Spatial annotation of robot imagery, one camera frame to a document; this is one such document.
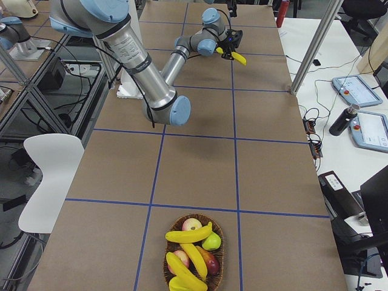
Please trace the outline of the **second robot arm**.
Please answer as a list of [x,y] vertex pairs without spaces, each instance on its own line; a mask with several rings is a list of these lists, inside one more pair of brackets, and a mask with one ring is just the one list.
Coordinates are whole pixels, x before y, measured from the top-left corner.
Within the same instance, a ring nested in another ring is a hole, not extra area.
[[34,40],[22,21],[15,16],[1,18],[1,47],[19,61],[37,61],[45,50],[50,51],[50,40]]

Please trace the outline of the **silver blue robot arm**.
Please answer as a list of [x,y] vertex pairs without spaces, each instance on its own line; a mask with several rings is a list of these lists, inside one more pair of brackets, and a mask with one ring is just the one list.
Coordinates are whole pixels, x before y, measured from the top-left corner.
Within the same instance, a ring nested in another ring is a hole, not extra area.
[[111,57],[133,78],[143,95],[143,112],[152,123],[184,125],[190,118],[188,97],[179,96],[173,82],[192,52],[210,56],[219,52],[233,60],[242,31],[226,27],[219,10],[202,14],[200,33],[179,37],[162,70],[131,27],[127,1],[53,1],[50,22],[53,29],[80,37],[96,37],[113,51]]

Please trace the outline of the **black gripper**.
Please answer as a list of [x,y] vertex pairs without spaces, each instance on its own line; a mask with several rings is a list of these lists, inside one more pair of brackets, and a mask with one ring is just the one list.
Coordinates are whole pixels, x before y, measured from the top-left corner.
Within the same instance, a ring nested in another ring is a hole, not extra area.
[[221,49],[222,49],[221,57],[223,59],[234,60],[231,43],[229,43],[229,42],[222,43]]

